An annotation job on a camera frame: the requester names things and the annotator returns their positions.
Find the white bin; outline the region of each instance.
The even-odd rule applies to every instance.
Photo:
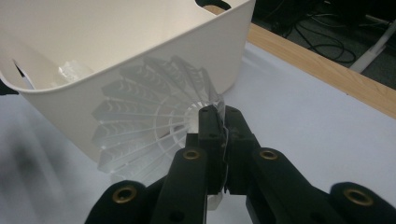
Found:
[[[194,0],[1,1],[0,78],[99,161],[92,139],[105,121],[94,111],[122,71],[178,60],[205,70],[217,92],[233,85],[254,0],[225,2],[216,16]],[[59,67],[73,61],[92,72],[62,78]]]

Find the dark floor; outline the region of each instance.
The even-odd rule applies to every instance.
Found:
[[[275,30],[272,21],[254,22],[300,46],[314,46],[311,50],[317,50],[317,53],[345,67],[352,65],[373,46],[390,25],[364,18],[359,25],[346,26],[342,16],[334,11],[333,6],[324,2],[315,5],[305,15],[319,16],[302,16],[291,26],[283,27],[280,31]],[[396,35],[393,35],[385,50],[362,74],[396,90]]]

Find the ridged plastic container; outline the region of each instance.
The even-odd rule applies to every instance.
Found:
[[[194,0],[1,1],[0,78],[100,163],[105,147],[121,142],[99,139],[110,132],[105,128],[110,121],[101,117],[105,113],[101,109],[114,112],[112,106],[118,106],[123,113],[123,106],[132,111],[134,104],[138,105],[134,113],[158,116],[158,105],[165,98],[156,99],[157,111],[141,106],[154,99],[152,91],[171,95],[174,102],[169,104],[177,104],[175,95],[180,92],[195,92],[187,97],[192,107],[221,101],[216,91],[230,88],[239,73],[254,8],[251,0],[225,2],[231,8],[214,15]],[[76,80],[62,78],[59,68],[73,61],[92,72]],[[149,76],[130,78],[128,71],[171,77],[163,80],[170,89],[161,89],[161,83],[155,84]],[[172,75],[183,72],[193,74],[183,77],[181,87],[172,84],[177,79]],[[191,85],[194,76],[201,78],[198,86]],[[199,82],[206,84],[199,87]],[[134,98],[131,104],[113,105],[128,97]],[[131,130],[122,125],[116,132]],[[139,132],[147,129],[141,125]],[[112,172],[111,167],[103,170]]]

